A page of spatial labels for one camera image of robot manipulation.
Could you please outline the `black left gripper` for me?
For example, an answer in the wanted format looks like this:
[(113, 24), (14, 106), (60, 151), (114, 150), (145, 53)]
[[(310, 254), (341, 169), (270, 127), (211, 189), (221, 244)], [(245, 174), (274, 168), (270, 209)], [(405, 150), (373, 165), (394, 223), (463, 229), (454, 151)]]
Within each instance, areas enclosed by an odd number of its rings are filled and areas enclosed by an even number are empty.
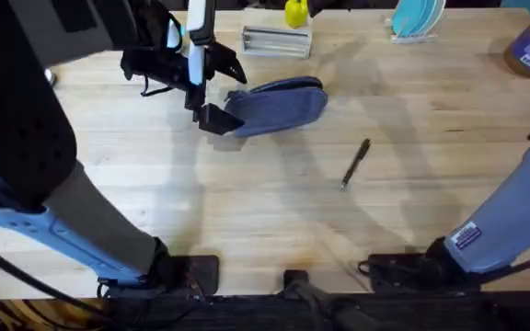
[(248, 79), (236, 57), (236, 52), (219, 42), (213, 42), (203, 55), (200, 66), (203, 75), (201, 82), (191, 82), (189, 59), (174, 51), (151, 49), (127, 49), (122, 52), (121, 69), (127, 80), (135, 75), (144, 79), (142, 97), (150, 97), (177, 89), (185, 93), (184, 108), (193, 111), (193, 121), (202, 131), (216, 135), (225, 135), (242, 127), (245, 122), (222, 110), (217, 105), (205, 105), (206, 81), (212, 80), (216, 73), (227, 75), (241, 84)]

